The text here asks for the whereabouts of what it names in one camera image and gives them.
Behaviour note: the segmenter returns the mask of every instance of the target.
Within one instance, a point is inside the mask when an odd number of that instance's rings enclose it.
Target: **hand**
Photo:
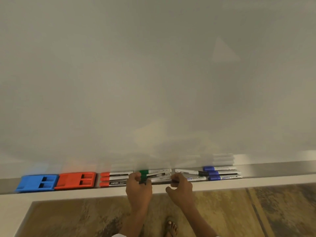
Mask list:
[[[149,202],[153,195],[153,190],[150,179],[147,179],[146,185],[138,183],[138,181],[140,181],[140,176],[140,172],[134,172],[129,175],[126,182],[126,194],[132,211],[147,212]]]
[[[175,190],[170,187],[166,188],[169,197],[182,211],[187,208],[194,207],[194,196],[192,191],[192,184],[181,174],[176,173],[171,176],[171,179],[178,182],[172,183],[172,187],[177,187]]]

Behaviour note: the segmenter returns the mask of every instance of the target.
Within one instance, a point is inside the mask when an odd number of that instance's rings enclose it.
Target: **blue marker cap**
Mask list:
[[[221,177],[219,175],[210,175],[209,180],[221,180]]]
[[[209,175],[219,175],[218,171],[209,171]]]
[[[214,168],[214,166],[204,166],[203,170],[204,171],[215,171],[215,168]]]

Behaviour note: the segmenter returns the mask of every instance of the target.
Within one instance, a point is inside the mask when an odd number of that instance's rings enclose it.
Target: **forearm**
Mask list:
[[[191,225],[196,237],[216,237],[216,232],[203,219],[195,206],[182,209],[183,214]]]
[[[146,215],[147,210],[132,211],[131,215],[123,223],[119,233],[127,237],[138,237],[144,225]]]

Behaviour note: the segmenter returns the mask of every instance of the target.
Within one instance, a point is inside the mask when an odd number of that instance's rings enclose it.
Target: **person's left hand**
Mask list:
[[[139,184],[141,174],[134,172],[129,175],[126,182],[126,194],[128,201],[131,204],[132,211],[147,212],[149,202],[153,195],[151,180],[147,179],[146,185]]]

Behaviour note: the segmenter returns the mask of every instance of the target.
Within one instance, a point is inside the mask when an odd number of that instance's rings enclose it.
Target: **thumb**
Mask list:
[[[146,180],[146,187],[147,188],[152,188],[152,186],[151,186],[151,179],[147,179]]]
[[[173,194],[175,190],[171,189],[169,186],[166,188],[166,192],[169,196],[171,196]]]

